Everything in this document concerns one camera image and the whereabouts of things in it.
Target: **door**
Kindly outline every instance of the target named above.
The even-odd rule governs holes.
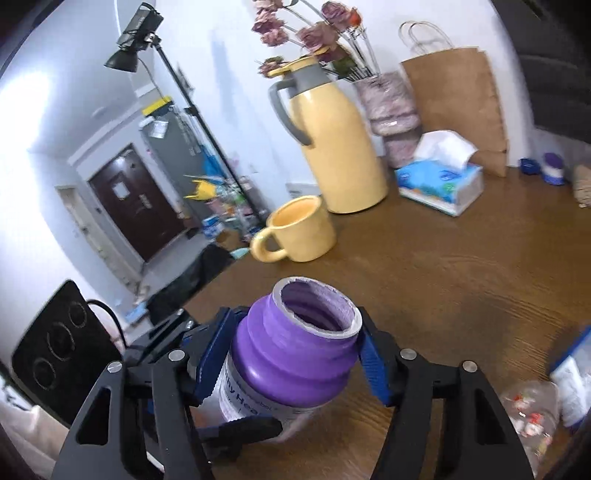
[[[146,261],[184,229],[132,145],[89,183],[121,233]]]
[[[57,192],[91,248],[101,257],[109,270],[113,272],[113,275],[131,293],[135,294],[137,292],[137,285],[141,281],[141,276],[128,265],[111,242],[111,239],[109,239],[96,223],[90,210],[78,194],[78,191],[72,187],[58,187]]]

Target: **ceiling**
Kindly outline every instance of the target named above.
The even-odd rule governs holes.
[[[147,74],[119,72],[103,64],[116,50],[119,18],[125,28],[140,3],[64,0],[26,39],[0,88],[31,72],[48,79],[48,101],[31,151],[66,160],[135,104],[136,92],[150,82]],[[153,67],[151,55],[151,51],[142,55],[149,67]]]

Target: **paper bag handle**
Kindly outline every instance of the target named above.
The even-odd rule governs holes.
[[[429,52],[424,45],[424,42],[420,41],[415,34],[413,33],[413,28],[416,27],[417,25],[423,25],[425,27],[431,28],[432,30],[434,30],[435,32],[437,32],[441,38],[439,39],[439,41],[441,43],[444,43],[447,46],[447,49],[451,49],[454,48],[454,45],[451,41],[451,39],[446,35],[446,33],[439,28],[436,24],[431,23],[431,22],[427,22],[427,21],[415,21],[415,20],[406,20],[406,22],[403,22],[400,27],[398,28],[398,36],[400,37],[400,40],[402,40],[402,43],[404,43],[404,45],[410,50],[410,51],[420,51],[423,55],[427,55],[429,53],[433,53],[433,52]],[[404,32],[404,27],[408,26],[408,29],[406,31],[406,35],[408,36],[408,38],[410,39],[410,45],[408,43],[408,39],[405,39],[405,32]]]

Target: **speaker grille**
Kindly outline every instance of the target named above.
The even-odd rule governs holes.
[[[12,354],[12,370],[36,403],[71,426],[101,372],[121,355],[76,284],[66,281]]]

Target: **yellow thermos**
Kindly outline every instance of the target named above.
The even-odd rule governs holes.
[[[388,194],[384,168],[359,110],[328,78],[314,57],[303,57],[270,76],[283,80],[269,90],[279,120],[302,150],[326,206],[333,213],[369,208]],[[290,114],[279,91],[287,89]]]

